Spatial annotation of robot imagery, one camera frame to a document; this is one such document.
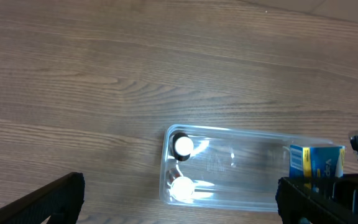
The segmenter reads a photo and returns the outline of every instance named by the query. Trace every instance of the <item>white cap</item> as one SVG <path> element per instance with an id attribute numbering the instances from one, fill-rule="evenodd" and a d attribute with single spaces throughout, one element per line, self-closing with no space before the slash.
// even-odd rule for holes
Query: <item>white cap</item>
<path id="1" fill-rule="evenodd" d="M 190 198 L 194 192 L 194 183 L 188 177 L 178 177 L 171 184 L 170 194 L 176 200 Z"/>
<path id="2" fill-rule="evenodd" d="M 175 151 L 179 156 L 187 156 L 193 152 L 194 143 L 189 137 L 180 137 L 175 142 Z"/>

